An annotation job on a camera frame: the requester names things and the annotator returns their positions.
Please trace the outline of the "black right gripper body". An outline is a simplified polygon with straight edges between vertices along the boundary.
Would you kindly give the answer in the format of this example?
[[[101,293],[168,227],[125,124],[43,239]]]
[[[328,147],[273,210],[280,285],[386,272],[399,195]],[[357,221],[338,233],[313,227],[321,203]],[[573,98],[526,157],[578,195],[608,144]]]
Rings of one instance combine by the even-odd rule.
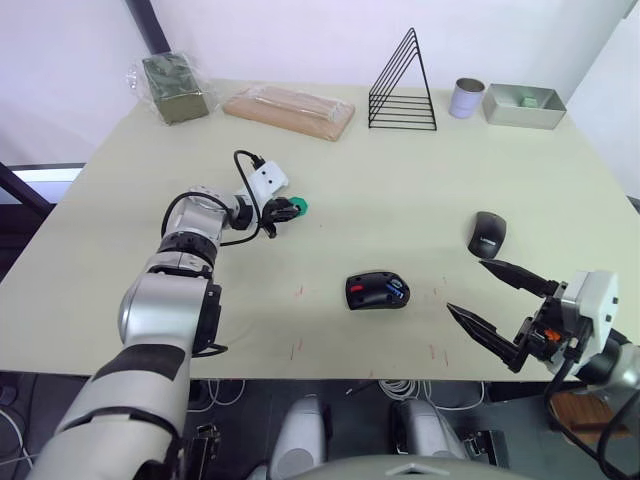
[[[514,338],[517,354],[510,370],[518,373],[529,356],[549,372],[558,373],[566,360],[576,366],[591,337],[591,321],[582,316],[576,301],[564,300],[568,284],[561,282],[532,317],[527,317]]]

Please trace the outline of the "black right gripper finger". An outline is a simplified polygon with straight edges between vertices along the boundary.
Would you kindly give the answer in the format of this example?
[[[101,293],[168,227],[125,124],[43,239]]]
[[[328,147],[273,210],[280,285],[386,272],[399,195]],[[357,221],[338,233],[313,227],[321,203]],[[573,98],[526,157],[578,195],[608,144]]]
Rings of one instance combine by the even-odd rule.
[[[478,316],[452,303],[446,307],[454,320],[477,343],[496,355],[514,373],[519,373],[524,364],[521,349],[497,333],[496,327]]]
[[[554,280],[547,280],[521,266],[502,260],[481,259],[479,263],[492,275],[515,289],[524,289],[536,296],[552,296],[559,287]]]

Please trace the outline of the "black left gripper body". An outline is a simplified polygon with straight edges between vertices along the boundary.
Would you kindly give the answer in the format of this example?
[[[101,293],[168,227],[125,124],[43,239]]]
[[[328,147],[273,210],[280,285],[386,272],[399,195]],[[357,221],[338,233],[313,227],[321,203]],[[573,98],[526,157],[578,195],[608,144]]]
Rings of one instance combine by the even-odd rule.
[[[268,200],[262,207],[258,224],[260,226],[273,225],[283,222],[284,198],[276,197]]]

